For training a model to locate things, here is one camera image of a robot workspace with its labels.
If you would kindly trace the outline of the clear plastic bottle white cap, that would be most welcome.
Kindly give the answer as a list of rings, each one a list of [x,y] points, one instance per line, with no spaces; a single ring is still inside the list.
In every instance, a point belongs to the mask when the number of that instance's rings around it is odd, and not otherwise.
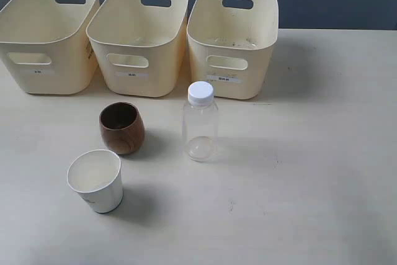
[[[182,112],[183,149],[195,161],[210,159],[218,136],[218,106],[214,88],[206,81],[196,81],[187,90]]]

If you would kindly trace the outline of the brown wooden cup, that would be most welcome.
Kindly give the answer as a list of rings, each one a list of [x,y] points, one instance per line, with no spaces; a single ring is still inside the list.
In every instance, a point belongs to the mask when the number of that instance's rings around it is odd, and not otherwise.
[[[145,140],[145,126],[138,109],[128,102],[115,102],[99,116],[102,139],[118,155],[138,151]]]

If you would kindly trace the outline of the white paper cup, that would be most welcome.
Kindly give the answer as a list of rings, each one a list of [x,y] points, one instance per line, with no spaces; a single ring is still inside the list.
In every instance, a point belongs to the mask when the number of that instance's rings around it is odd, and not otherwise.
[[[110,150],[92,150],[78,156],[70,165],[66,180],[97,213],[116,209],[123,199],[122,161]]]

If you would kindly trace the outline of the right cream plastic bin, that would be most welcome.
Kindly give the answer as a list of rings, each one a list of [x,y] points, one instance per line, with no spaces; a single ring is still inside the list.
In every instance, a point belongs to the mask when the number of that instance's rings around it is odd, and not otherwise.
[[[209,82],[217,97],[257,96],[278,30],[278,0],[196,0],[187,24],[192,81]]]

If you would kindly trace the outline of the cream plastic bin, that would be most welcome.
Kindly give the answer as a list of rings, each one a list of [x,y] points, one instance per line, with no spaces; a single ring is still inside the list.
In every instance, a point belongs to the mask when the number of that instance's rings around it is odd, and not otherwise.
[[[187,24],[192,81],[209,82],[217,97],[257,96],[278,30],[278,0],[196,0]]]
[[[86,29],[108,88],[161,97],[185,53],[189,0],[105,0]]]
[[[29,94],[76,94],[98,63],[86,28],[99,0],[10,0],[1,9],[1,61]]]

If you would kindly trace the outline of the middle cream plastic bin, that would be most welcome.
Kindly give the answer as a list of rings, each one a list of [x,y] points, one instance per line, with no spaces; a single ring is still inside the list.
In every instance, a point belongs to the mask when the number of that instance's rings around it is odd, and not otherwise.
[[[86,29],[108,88],[161,97],[185,53],[189,0],[105,0]]]

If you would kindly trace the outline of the left cream plastic bin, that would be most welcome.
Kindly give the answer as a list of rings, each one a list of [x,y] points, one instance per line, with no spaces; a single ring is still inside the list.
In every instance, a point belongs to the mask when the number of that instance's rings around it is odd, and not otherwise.
[[[1,61],[29,94],[76,94],[98,63],[86,28],[99,0],[10,0],[1,9]]]

